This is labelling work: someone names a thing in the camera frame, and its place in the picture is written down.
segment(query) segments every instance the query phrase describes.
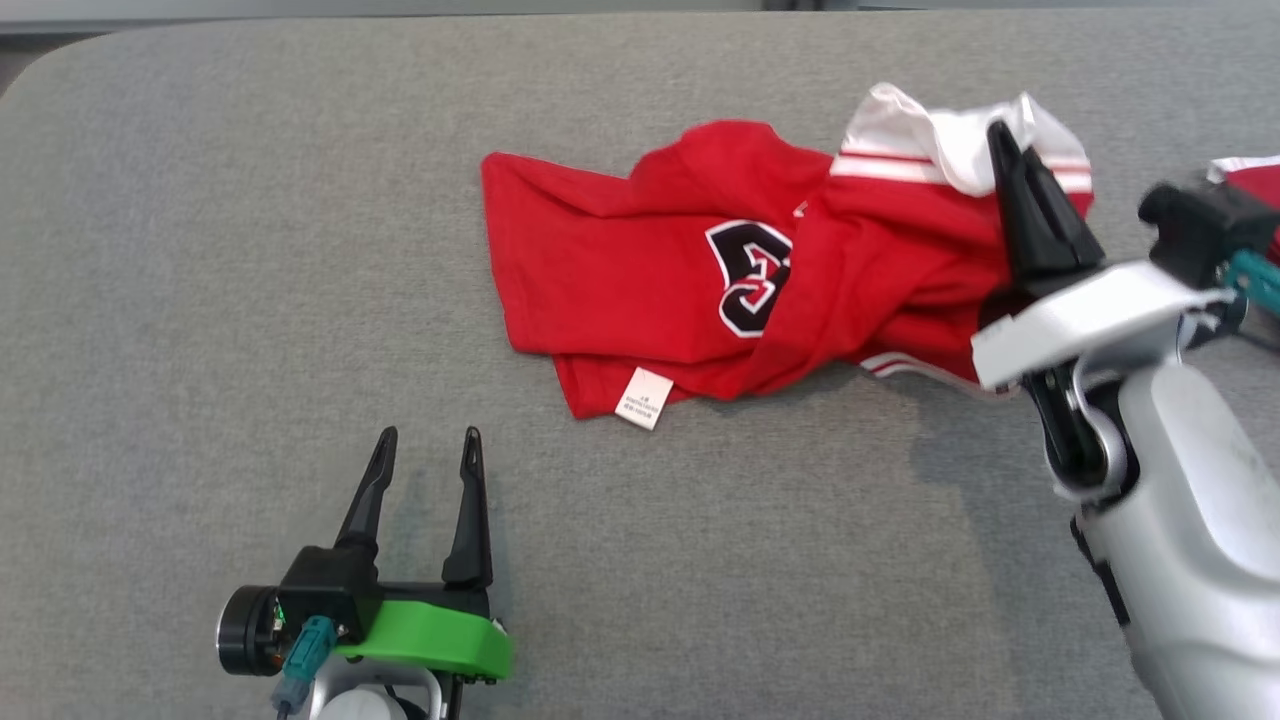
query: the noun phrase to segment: white label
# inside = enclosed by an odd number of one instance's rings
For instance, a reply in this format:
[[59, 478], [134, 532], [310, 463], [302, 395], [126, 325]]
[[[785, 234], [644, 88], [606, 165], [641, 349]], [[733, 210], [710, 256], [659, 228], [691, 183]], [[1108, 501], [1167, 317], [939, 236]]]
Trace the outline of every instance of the white label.
[[658, 415], [667, 402], [671, 392], [671, 380], [650, 373], [643, 368], [636, 368], [627, 389], [622, 391], [622, 400], [613, 410], [623, 420], [630, 420], [646, 430], [652, 430], [658, 424]]

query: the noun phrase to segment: teal connector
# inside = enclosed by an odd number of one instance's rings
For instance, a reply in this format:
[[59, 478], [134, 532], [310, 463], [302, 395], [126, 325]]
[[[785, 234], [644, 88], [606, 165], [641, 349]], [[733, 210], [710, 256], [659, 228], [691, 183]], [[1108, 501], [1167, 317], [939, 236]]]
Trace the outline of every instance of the teal connector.
[[302, 625], [302, 632], [280, 669], [284, 676], [271, 691], [271, 707], [278, 712], [278, 720], [302, 711], [311, 694], [311, 683], [335, 644], [338, 629], [333, 620], [315, 615]]
[[1262, 309], [1280, 315], [1280, 268], [1251, 250], [1231, 256], [1222, 284], [1234, 287]]

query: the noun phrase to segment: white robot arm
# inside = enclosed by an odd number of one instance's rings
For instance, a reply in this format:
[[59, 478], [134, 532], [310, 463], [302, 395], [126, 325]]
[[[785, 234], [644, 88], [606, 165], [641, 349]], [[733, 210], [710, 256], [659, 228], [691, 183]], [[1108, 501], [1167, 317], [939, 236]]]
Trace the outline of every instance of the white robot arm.
[[979, 378], [1036, 401], [1056, 491], [1079, 503], [1071, 532], [1165, 717], [1280, 717], [1280, 484], [1181, 363], [1243, 318], [1216, 272], [1270, 245], [1280, 217], [1230, 187], [1160, 186], [1139, 210], [1160, 228], [1151, 259], [1103, 268], [1034, 151], [1000, 136], [1019, 287], [973, 338]]

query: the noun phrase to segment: gray table cover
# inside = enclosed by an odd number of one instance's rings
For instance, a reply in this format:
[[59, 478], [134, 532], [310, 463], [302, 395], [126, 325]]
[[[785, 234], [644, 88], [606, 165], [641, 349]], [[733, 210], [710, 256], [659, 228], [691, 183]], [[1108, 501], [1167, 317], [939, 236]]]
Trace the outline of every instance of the gray table cover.
[[[1153, 719], [1025, 398], [832, 366], [657, 432], [507, 345], [480, 159], [625, 173], [745, 117], [833, 150], [877, 81], [1029, 90], [1114, 256], [1211, 158], [1280, 151], [1280, 14], [288, 20], [128, 32], [0, 97], [0, 715], [270, 717], [216, 664], [239, 584], [325, 543], [401, 430], [380, 566], [435, 578], [462, 433], [515, 678], [472, 719]], [[1194, 361], [1272, 466], [1280, 360]]]

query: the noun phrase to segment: red cloth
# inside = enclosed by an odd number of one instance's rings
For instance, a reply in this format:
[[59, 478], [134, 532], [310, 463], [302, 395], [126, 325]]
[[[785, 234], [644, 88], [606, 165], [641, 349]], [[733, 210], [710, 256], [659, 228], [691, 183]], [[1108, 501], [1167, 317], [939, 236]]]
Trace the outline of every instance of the red cloth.
[[[1226, 182], [1280, 209], [1280, 164], [1234, 170], [1226, 174]], [[1276, 238], [1271, 243], [1267, 259], [1280, 264], [1280, 229], [1276, 229]]]
[[739, 120], [628, 178], [488, 156], [512, 347], [554, 357], [576, 418], [612, 413], [637, 366], [675, 382], [668, 402], [769, 393], [832, 360], [975, 382], [969, 337], [1007, 278], [995, 196], [831, 168]]

